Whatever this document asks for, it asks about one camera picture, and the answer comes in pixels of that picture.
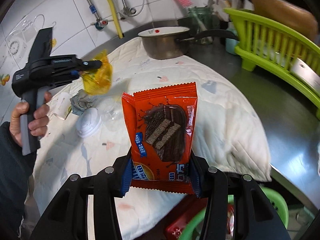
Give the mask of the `dark sleeve left forearm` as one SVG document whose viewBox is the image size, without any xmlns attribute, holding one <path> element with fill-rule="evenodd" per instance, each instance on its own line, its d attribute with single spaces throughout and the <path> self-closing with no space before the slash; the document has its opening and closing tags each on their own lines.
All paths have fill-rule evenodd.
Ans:
<svg viewBox="0 0 320 240">
<path fill-rule="evenodd" d="M 10 134 L 9 126 L 9 122 L 1 124 L 1 239 L 19 239 L 36 152 L 23 155 L 21 146 Z"/>
</svg>

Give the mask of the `person's left hand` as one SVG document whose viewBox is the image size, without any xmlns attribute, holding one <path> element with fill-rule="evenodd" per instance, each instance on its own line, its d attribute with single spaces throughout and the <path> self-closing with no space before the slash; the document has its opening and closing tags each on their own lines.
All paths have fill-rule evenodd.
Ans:
<svg viewBox="0 0 320 240">
<path fill-rule="evenodd" d="M 47 132 L 47 125 L 49 123 L 48 113 L 49 106 L 47 103 L 52 99 L 51 92 L 45 92 L 44 104 L 34 112 L 34 120 L 29 122 L 28 129 L 32 136 L 42 137 Z M 9 131 L 13 140 L 19 146 L 23 146 L 22 133 L 20 127 L 20 116 L 26 114 L 29 109 L 29 103 L 19 102 L 12 111 Z"/>
</svg>

